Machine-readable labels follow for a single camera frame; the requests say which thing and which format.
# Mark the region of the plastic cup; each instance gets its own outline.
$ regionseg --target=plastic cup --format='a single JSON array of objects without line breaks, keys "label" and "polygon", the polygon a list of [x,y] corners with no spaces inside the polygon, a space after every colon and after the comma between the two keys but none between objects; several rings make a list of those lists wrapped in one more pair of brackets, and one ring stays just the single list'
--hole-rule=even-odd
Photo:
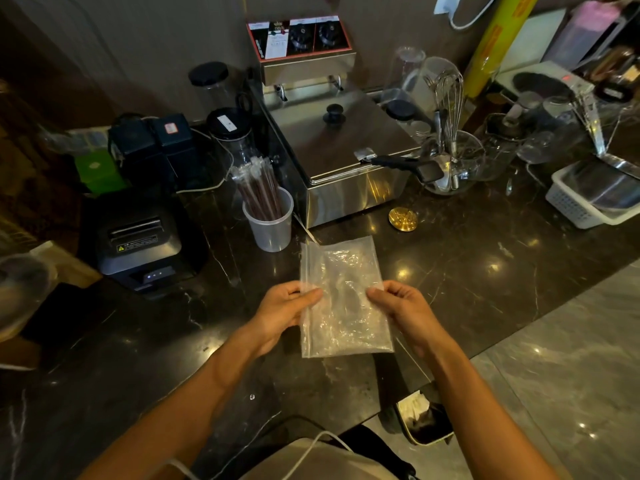
[{"label": "plastic cup", "polygon": [[249,214],[246,203],[243,202],[242,210],[249,220],[253,238],[258,247],[268,253],[277,253],[286,248],[291,242],[291,214],[293,212],[293,197],[282,187],[278,187],[280,203],[283,209],[287,209],[283,217],[276,221],[259,221]]}]

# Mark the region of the white basket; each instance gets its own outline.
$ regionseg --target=white basket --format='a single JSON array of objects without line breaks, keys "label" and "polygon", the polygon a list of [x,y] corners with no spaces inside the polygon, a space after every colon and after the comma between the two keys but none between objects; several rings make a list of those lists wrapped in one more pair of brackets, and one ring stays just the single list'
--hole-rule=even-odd
[{"label": "white basket", "polygon": [[545,198],[551,205],[558,209],[564,217],[578,227],[578,229],[588,229],[599,226],[600,224],[617,226],[631,217],[640,214],[640,203],[631,207],[623,214],[606,214],[592,206],[592,204],[562,181],[565,174],[576,164],[577,163],[574,163],[573,165],[564,167],[552,175],[551,178],[554,183],[551,185]]}]

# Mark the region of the wall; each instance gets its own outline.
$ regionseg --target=wall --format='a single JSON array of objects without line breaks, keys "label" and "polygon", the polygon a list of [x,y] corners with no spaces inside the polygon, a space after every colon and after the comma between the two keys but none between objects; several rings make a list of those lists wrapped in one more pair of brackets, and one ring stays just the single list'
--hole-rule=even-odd
[{"label": "wall", "polygon": [[[63,127],[109,124],[124,111],[205,114],[188,70],[222,60],[252,62],[245,20],[338,13],[358,51],[353,76],[382,85],[393,49],[468,62],[492,10],[453,31],[436,0],[0,0],[0,77]],[[488,0],[462,0],[466,23]],[[540,0],[536,11],[583,0]]]}]

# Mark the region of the yellow tube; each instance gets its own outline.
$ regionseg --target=yellow tube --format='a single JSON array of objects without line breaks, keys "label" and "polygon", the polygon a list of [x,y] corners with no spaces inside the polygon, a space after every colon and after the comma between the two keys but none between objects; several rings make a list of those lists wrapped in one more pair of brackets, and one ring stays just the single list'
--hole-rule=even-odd
[{"label": "yellow tube", "polygon": [[482,92],[538,0],[501,0],[465,74],[465,94]]}]

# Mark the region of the power outlet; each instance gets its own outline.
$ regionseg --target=power outlet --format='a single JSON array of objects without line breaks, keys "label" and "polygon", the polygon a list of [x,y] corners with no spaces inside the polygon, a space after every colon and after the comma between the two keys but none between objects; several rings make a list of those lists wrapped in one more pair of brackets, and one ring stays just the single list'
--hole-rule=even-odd
[{"label": "power outlet", "polygon": [[436,7],[433,9],[433,14],[441,15],[451,12],[453,17],[453,14],[458,9],[458,3],[460,3],[460,0],[438,0],[436,1]]}]

